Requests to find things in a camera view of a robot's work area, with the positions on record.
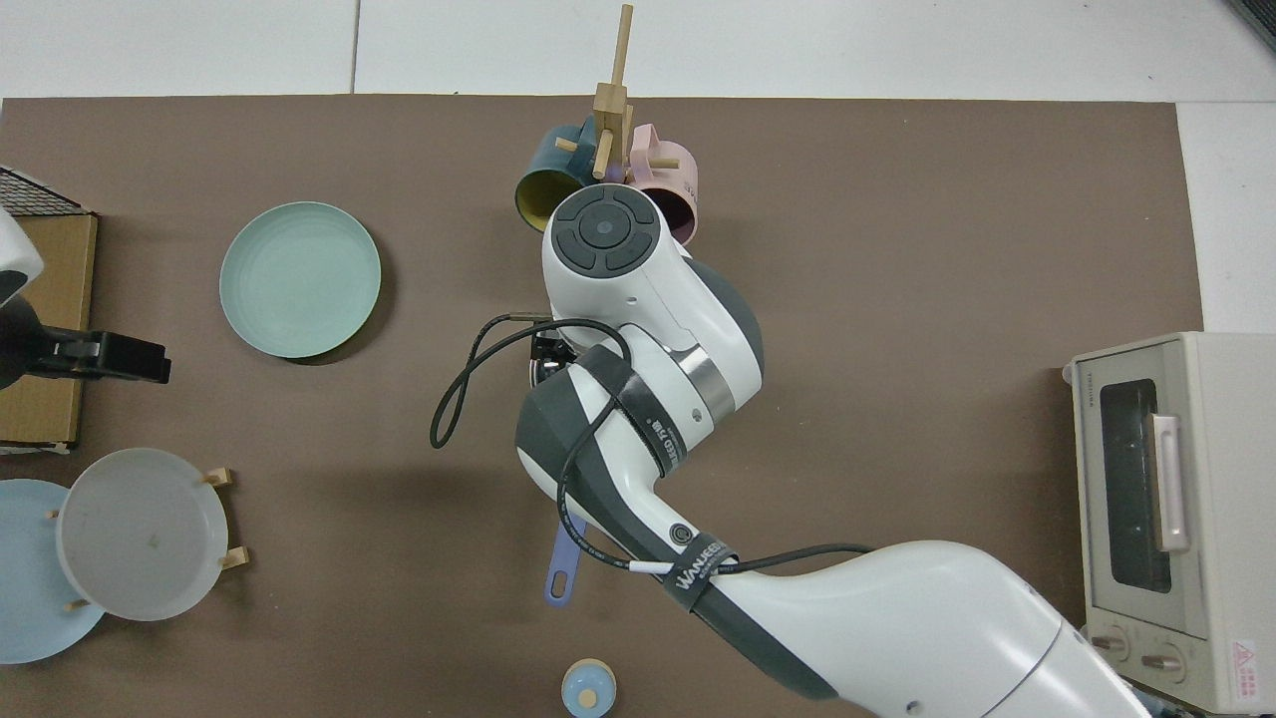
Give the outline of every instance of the toaster oven door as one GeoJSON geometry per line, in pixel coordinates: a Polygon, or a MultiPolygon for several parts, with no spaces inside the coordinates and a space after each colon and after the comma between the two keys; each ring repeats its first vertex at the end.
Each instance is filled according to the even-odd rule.
{"type": "Polygon", "coordinates": [[[1077,367],[1094,606],[1208,638],[1180,341],[1077,367]]]}

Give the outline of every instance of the toaster oven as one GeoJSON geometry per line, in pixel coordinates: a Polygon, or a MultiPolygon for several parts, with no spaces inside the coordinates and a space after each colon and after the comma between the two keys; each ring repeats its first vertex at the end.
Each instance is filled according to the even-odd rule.
{"type": "Polygon", "coordinates": [[[1276,334],[1073,358],[1087,635],[1210,713],[1276,712],[1276,334]]]}

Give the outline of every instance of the mug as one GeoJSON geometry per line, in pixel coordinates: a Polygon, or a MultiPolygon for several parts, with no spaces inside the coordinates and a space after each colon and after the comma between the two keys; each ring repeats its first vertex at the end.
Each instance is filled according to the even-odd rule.
{"type": "Polygon", "coordinates": [[[595,136],[593,115],[584,124],[559,125],[541,138],[523,177],[514,187],[514,207],[532,228],[545,231],[554,209],[573,191],[593,179],[595,136]]]}
{"type": "Polygon", "coordinates": [[[629,185],[651,196],[665,216],[674,238],[679,244],[690,241],[699,214],[695,157],[681,144],[656,136],[655,125],[638,125],[629,148],[629,185]]]}

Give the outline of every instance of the black cable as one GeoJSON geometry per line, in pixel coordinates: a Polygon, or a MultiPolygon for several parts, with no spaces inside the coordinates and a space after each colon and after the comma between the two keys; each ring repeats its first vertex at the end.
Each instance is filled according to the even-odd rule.
{"type": "Polygon", "coordinates": [[[873,547],[864,546],[861,543],[822,543],[819,546],[808,546],[806,548],[776,553],[775,556],[767,556],[766,559],[754,559],[753,561],[741,561],[739,564],[721,564],[715,573],[720,575],[744,574],[745,571],[769,569],[781,564],[800,561],[803,559],[810,559],[812,556],[820,556],[824,553],[870,553],[872,551],[873,547]]]}
{"type": "MultiPolygon", "coordinates": [[[[591,328],[600,330],[611,337],[612,339],[615,339],[615,342],[620,347],[620,356],[621,358],[624,358],[624,362],[630,366],[633,365],[633,352],[629,348],[629,342],[625,341],[625,337],[621,335],[621,333],[610,324],[583,318],[554,319],[546,321],[546,320],[531,319],[531,316],[532,315],[528,314],[519,314],[519,315],[500,314],[498,316],[493,316],[478,330],[478,334],[475,337],[473,344],[470,347],[470,353],[466,357],[466,367],[461,370],[461,374],[457,375],[457,379],[453,380],[448,390],[443,393],[443,398],[439,399],[439,407],[434,411],[434,418],[430,422],[430,446],[433,446],[434,449],[443,449],[448,444],[448,441],[452,440],[452,435],[456,432],[457,423],[461,420],[461,409],[462,406],[464,404],[466,390],[470,388],[470,377],[473,375],[473,372],[480,366],[482,366],[482,363],[486,362],[487,358],[491,358],[493,355],[495,355],[498,351],[507,348],[508,346],[513,344],[519,339],[535,335],[542,330],[558,329],[564,326],[591,328]],[[533,320],[535,323],[526,329],[519,329],[512,334],[505,335],[482,353],[477,353],[478,346],[482,343],[482,339],[487,335],[487,332],[490,332],[495,325],[500,324],[501,321],[508,321],[508,320],[533,320]],[[448,404],[452,403],[453,397],[457,398],[456,408],[452,412],[452,418],[448,421],[447,431],[441,437],[439,437],[439,425],[443,421],[443,413],[448,408],[448,404]]],[[[595,547],[592,543],[590,543],[588,539],[581,536],[581,532],[575,531],[575,525],[572,524],[572,514],[568,511],[567,508],[568,481],[570,480],[572,471],[575,467],[577,457],[579,457],[581,451],[584,449],[584,445],[588,444],[590,440],[595,437],[595,435],[597,435],[598,430],[611,416],[611,412],[619,408],[620,403],[615,398],[611,398],[607,402],[607,404],[602,408],[602,412],[600,412],[598,416],[595,417],[593,422],[591,422],[590,426],[586,427],[583,432],[581,432],[581,436],[577,437],[575,444],[572,445],[572,449],[568,450],[567,459],[563,462],[563,469],[559,472],[559,476],[556,478],[558,491],[555,492],[555,505],[558,508],[559,523],[563,525],[563,529],[568,534],[568,537],[572,538],[572,542],[575,543],[575,546],[578,546],[582,552],[588,555],[591,559],[606,564],[607,566],[628,570],[629,569],[628,560],[618,559],[595,547]]],[[[795,551],[786,551],[783,553],[776,553],[773,556],[755,559],[753,561],[743,561],[739,564],[722,564],[717,568],[715,573],[718,575],[743,574],[746,571],[768,569],[772,566],[778,566],[781,564],[800,561],[803,559],[810,559],[813,556],[820,556],[824,553],[838,553],[838,552],[869,553],[872,551],[873,551],[872,547],[857,543],[826,543],[819,546],[809,546],[806,548],[799,548],[795,551]]]]}
{"type": "Polygon", "coordinates": [[[602,423],[607,421],[607,417],[610,417],[611,412],[619,406],[620,403],[612,397],[611,400],[607,402],[607,406],[602,408],[602,412],[595,417],[593,422],[591,422],[590,426],[581,432],[575,444],[573,444],[572,449],[567,453],[567,459],[563,462],[563,471],[559,472],[558,477],[559,486],[555,495],[555,505],[558,506],[559,523],[563,525],[563,531],[567,532],[567,536],[572,537],[572,542],[581,547],[581,551],[587,553],[591,559],[596,559],[607,566],[628,571],[629,561],[616,559],[615,556],[611,556],[590,543],[590,539],[584,538],[581,536],[581,532],[575,531],[575,525],[572,524],[572,514],[567,510],[567,482],[572,476],[572,469],[575,467],[575,458],[581,454],[581,450],[584,449],[584,445],[588,444],[596,434],[598,434],[598,429],[602,427],[602,423]]]}
{"type": "MultiPolygon", "coordinates": [[[[490,325],[485,326],[485,330],[480,332],[478,337],[475,338],[475,347],[477,347],[478,343],[482,341],[482,337],[487,329],[490,329],[493,325],[499,324],[507,318],[512,319],[513,315],[501,314],[500,316],[495,316],[490,321],[487,321],[490,325]]],[[[526,329],[519,329],[501,338],[500,341],[491,344],[486,351],[484,351],[477,356],[473,356],[471,351],[471,356],[468,357],[466,367],[461,370],[461,374],[457,375],[457,379],[452,381],[452,386],[448,388],[448,392],[443,393],[443,398],[439,399],[439,407],[434,411],[434,420],[430,421],[430,446],[433,446],[434,449],[443,449],[448,444],[448,441],[452,440],[452,434],[456,431],[457,422],[461,418],[461,404],[462,400],[464,399],[466,388],[470,386],[470,376],[473,375],[475,370],[482,366],[482,363],[486,362],[487,358],[491,358],[494,353],[496,353],[501,348],[508,347],[516,341],[527,338],[530,335],[535,335],[542,330],[558,329],[563,326],[584,326],[607,334],[609,337],[614,338],[616,343],[620,346],[620,357],[624,358],[625,363],[627,365],[632,363],[633,351],[629,348],[629,342],[625,341],[625,337],[621,335],[619,330],[616,330],[614,326],[609,324],[605,324],[602,321],[596,321],[593,319],[555,319],[553,321],[537,321],[531,326],[527,326],[526,329]],[[452,403],[453,395],[457,397],[457,407],[453,411],[452,421],[448,425],[447,434],[443,437],[439,437],[439,425],[443,422],[443,412],[448,408],[448,404],[452,403]]]]}
{"type": "MultiPolygon", "coordinates": [[[[466,366],[468,367],[471,362],[475,361],[475,355],[478,353],[478,346],[482,343],[484,337],[487,332],[493,329],[496,324],[501,321],[508,321],[510,319],[509,314],[501,314],[499,316],[493,316],[486,324],[478,329],[478,334],[475,335],[473,344],[470,346],[470,355],[466,356],[466,366]]],[[[457,403],[452,409],[452,418],[448,420],[448,429],[443,432],[443,437],[438,437],[438,423],[430,426],[430,445],[435,449],[443,449],[449,441],[452,441],[452,434],[457,431],[457,422],[461,421],[461,408],[466,403],[466,392],[470,389],[470,379],[461,384],[461,389],[457,392],[457,403]]]]}

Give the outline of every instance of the control buttons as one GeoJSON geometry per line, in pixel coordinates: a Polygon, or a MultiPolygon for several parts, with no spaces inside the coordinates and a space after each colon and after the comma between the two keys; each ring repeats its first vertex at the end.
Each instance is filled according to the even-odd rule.
{"type": "Polygon", "coordinates": [[[625,207],[629,207],[629,210],[634,214],[634,221],[639,224],[656,223],[656,209],[652,207],[651,200],[641,193],[618,191],[615,194],[615,199],[625,207]]]}
{"type": "Polygon", "coordinates": [[[565,228],[559,230],[554,233],[554,240],[558,241],[559,249],[568,258],[569,261],[581,267],[582,269],[592,269],[596,263],[593,258],[593,251],[590,251],[581,244],[581,238],[575,236],[575,232],[565,228]]]}
{"type": "Polygon", "coordinates": [[[1165,677],[1175,684],[1182,684],[1188,677],[1187,662],[1179,649],[1170,644],[1161,644],[1154,656],[1142,658],[1143,666],[1165,673],[1165,677]]]}
{"type": "Polygon", "coordinates": [[[1091,636],[1090,644],[1104,652],[1113,661],[1128,661],[1129,641],[1125,640],[1125,631],[1116,626],[1106,626],[1102,631],[1097,636],[1091,636]]]}
{"type": "Polygon", "coordinates": [[[620,267],[633,264],[639,256],[647,253],[652,241],[649,233],[644,231],[634,232],[624,246],[607,253],[607,268],[619,269],[620,267]]]}
{"type": "Polygon", "coordinates": [[[581,214],[581,236],[597,249],[611,249],[629,236],[629,214],[619,204],[597,201],[581,214]]]}
{"type": "Polygon", "coordinates": [[[678,546],[686,546],[695,537],[692,536],[692,529],[686,524],[674,524],[669,528],[669,538],[674,539],[678,546]]]}
{"type": "Polygon", "coordinates": [[[656,204],[623,184],[595,184],[568,196],[549,228],[563,264],[592,278],[619,277],[642,265],[660,232],[656,204]]]}

